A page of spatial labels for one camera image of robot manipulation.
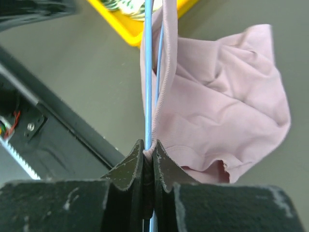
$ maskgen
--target floor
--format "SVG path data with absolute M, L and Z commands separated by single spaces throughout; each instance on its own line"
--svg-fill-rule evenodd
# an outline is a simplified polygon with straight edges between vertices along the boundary
M 127 154 L 144 137 L 139 50 L 128 46 L 86 1 L 79 5 L 77 15 L 2 32 L 0 44 Z M 283 188 L 309 231 L 308 8 L 306 0 L 201 0 L 180 19 L 179 34 L 216 40 L 254 24 L 272 24 L 292 127 L 284 143 L 238 184 Z

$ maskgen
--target pink fabric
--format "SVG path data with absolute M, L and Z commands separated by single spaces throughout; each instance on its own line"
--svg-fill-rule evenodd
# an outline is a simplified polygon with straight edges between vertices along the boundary
M 163 9 L 169 2 L 174 0 L 164 0 Z M 167 84 L 154 113 L 154 142 L 158 138 L 198 181 L 234 183 L 284 140 L 291 123 L 271 26 L 253 26 L 217 41 L 179 38 L 177 27 L 169 27 L 177 15 L 167 9 L 174 15 L 165 21 L 161 84 Z M 155 56 L 162 16 L 169 15 L 160 10 L 153 16 Z M 140 54 L 144 100 L 143 44 Z M 153 96 L 155 81 L 154 72 Z

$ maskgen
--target blue string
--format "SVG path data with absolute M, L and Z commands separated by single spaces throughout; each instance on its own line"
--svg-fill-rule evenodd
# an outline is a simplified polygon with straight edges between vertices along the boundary
M 145 149 L 151 147 L 152 119 L 152 0 L 145 0 Z
M 163 47 L 163 34 L 164 34 L 164 26 L 162 23 L 160 40 L 159 40 L 158 65 L 156 69 L 155 105 L 158 103 L 160 94 L 160 72 L 161 72 L 161 58 L 162 58 L 162 47 Z

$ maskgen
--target bolt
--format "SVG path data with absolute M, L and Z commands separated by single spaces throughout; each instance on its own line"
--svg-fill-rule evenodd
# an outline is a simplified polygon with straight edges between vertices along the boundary
M 34 123 L 30 122 L 30 123 L 28 124 L 28 126 L 27 126 L 27 129 L 28 129 L 29 131 L 33 131 L 33 130 L 34 130 Z

